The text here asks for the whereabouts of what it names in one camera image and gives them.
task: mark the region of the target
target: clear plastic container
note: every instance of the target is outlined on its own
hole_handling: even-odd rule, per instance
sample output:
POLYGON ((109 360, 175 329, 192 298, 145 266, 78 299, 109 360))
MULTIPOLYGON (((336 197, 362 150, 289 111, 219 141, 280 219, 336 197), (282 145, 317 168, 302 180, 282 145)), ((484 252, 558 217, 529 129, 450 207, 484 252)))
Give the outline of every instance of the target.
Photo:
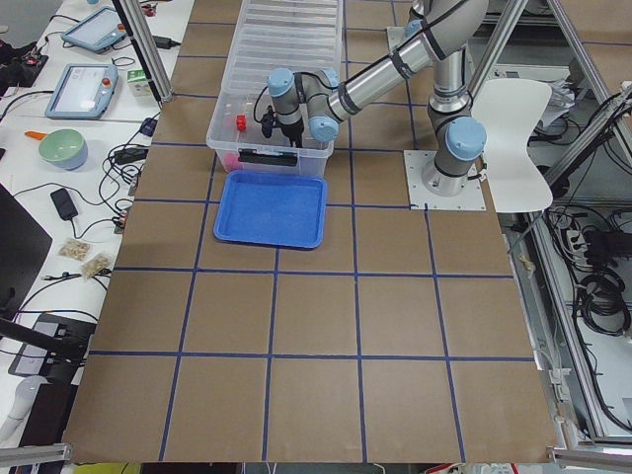
MULTIPOLYGON (((243 1, 206 135, 206 144, 217 152, 226 171, 323 176, 334 151, 333 142, 314 140, 307 124, 302 148, 290 146, 278 128, 271 138, 265 138, 253 113, 268 75, 277 67, 295 72, 326 68, 338 71, 342 24, 343 0, 243 1), (245 131, 237 127, 238 116, 246 117, 245 131)), ((257 104, 257 119, 271 103, 268 93, 264 93, 257 104)))

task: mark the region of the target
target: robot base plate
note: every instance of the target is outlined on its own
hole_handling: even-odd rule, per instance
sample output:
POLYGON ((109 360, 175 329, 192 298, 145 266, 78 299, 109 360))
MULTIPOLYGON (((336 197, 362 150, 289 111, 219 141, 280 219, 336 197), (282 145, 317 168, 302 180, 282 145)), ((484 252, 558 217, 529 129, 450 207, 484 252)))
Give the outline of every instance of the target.
MULTIPOLYGON (((426 163, 435 158, 435 152, 429 150, 404 151, 404 163, 406 165, 406 180, 408 182, 408 197, 412 209, 424 210, 486 210, 485 200, 478 180, 465 182, 461 193, 454 197, 437 196, 424 186, 422 170, 426 163)), ((476 175, 476 169, 472 166, 469 173, 476 175)))

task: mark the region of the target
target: black monitor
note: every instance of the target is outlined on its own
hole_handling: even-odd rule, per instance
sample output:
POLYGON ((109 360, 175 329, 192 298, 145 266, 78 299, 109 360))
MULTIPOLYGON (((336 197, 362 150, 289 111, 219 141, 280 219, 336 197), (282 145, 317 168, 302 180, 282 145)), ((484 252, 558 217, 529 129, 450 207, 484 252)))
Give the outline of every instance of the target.
POLYGON ((9 373, 69 383, 95 325, 41 314, 33 329, 14 323, 52 244, 50 236, 0 185, 0 338, 23 343, 9 373))
POLYGON ((0 317, 14 318, 51 244, 46 231, 0 185, 0 317))

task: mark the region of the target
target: cardboard surface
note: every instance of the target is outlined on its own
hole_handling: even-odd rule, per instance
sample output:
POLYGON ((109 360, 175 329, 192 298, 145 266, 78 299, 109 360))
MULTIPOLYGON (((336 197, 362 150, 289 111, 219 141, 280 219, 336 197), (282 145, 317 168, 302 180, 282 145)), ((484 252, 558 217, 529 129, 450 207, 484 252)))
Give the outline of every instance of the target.
POLYGON ((621 0, 561 0, 582 42, 632 43, 632 4, 621 0))
MULTIPOLYGON (((204 137, 238 3, 193 9, 64 437, 73 460, 544 460, 553 428, 496 215, 406 200, 401 150, 436 147, 428 71, 412 105, 403 87, 343 125, 319 248, 214 239, 226 174, 204 137)), ((348 0, 343 77, 386 50, 374 27, 401 25, 400 3, 348 0)))

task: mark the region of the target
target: black phone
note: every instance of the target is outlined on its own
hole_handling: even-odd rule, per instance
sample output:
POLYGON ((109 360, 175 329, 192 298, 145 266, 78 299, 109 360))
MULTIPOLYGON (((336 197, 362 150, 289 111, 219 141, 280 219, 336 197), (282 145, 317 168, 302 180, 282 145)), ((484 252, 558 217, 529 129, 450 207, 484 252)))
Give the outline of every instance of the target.
POLYGON ((52 203, 55 204, 55 208, 57 209, 57 213, 59 214, 59 217, 61 217, 61 220, 70 220, 79 214, 74 202, 72 201, 72 197, 70 197, 68 190, 65 188, 53 191, 50 193, 50 198, 52 199, 52 203))

